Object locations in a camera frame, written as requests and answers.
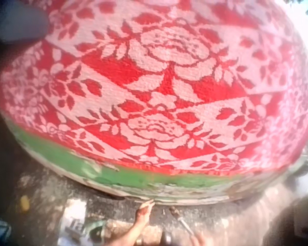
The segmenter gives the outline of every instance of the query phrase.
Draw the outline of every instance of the dome-shaped object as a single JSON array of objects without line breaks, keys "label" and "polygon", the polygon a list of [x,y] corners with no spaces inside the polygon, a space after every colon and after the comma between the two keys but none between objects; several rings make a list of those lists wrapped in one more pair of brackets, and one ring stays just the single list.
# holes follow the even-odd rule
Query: dome-shaped object
[{"label": "dome-shaped object", "polygon": [[0,77],[25,149],[165,203],[259,191],[308,140],[308,54],[269,0],[31,1],[50,34]]}]

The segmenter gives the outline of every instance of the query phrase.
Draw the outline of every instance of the red fabric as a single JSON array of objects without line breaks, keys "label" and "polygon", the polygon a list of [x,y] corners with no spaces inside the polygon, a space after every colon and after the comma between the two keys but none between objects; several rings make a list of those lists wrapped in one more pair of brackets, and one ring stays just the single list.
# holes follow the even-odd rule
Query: red fabric
[{"label": "red fabric", "polygon": [[14,122],[95,160],[232,175],[293,163],[308,54],[264,0],[32,1],[51,32],[0,78]]}]

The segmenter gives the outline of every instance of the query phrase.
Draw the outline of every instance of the hand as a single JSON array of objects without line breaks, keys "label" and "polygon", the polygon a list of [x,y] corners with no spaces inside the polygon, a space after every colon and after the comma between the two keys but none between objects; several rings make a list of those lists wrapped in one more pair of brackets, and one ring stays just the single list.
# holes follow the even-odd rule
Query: hand
[{"label": "hand", "polygon": [[214,246],[211,238],[204,237],[204,235],[200,233],[191,236],[190,240],[192,246]]},{"label": "hand", "polygon": [[144,202],[140,205],[140,207],[136,211],[136,220],[134,222],[135,226],[140,227],[141,229],[144,229],[145,226],[149,222],[149,216],[152,212],[152,208],[155,205],[154,200],[150,200],[147,202]]}]

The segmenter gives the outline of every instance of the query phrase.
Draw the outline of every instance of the metal tool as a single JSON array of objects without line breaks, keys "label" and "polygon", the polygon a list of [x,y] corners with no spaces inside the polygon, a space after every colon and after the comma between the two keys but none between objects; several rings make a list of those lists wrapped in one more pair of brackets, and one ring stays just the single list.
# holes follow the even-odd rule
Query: metal tool
[{"label": "metal tool", "polygon": [[179,211],[175,207],[169,208],[172,216],[181,224],[185,230],[189,233],[189,235],[194,236],[193,230],[189,227],[189,225],[185,222],[184,218],[180,215]]}]

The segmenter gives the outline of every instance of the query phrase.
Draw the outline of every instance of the floral pattern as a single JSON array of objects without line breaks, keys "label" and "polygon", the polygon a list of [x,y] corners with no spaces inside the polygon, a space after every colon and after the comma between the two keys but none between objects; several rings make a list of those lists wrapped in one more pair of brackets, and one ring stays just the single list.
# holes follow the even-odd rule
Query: floral pattern
[{"label": "floral pattern", "polygon": [[272,1],[30,3],[50,34],[0,77],[28,131],[171,175],[268,172],[308,139],[308,54]]}]

